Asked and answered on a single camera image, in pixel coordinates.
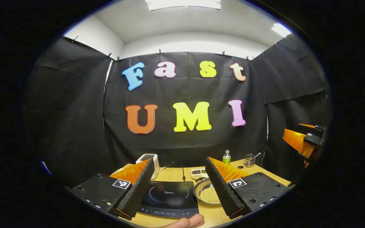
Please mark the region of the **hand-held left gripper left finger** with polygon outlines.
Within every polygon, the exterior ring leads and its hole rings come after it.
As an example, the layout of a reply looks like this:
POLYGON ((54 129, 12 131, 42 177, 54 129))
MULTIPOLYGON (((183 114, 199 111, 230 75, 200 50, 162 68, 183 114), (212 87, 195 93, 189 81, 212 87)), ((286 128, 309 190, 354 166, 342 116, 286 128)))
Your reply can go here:
POLYGON ((148 158, 112 175, 96 174, 68 190, 100 211, 131 220, 136 216, 153 172, 154 161, 148 158))

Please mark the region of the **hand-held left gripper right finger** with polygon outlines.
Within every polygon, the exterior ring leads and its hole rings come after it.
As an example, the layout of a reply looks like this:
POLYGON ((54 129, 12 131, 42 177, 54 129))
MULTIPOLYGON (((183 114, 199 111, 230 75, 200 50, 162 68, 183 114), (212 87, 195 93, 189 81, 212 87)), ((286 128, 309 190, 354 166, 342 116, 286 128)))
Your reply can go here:
POLYGON ((249 174, 211 157, 206 158, 205 170, 230 219, 258 211, 291 190, 266 173, 249 174))

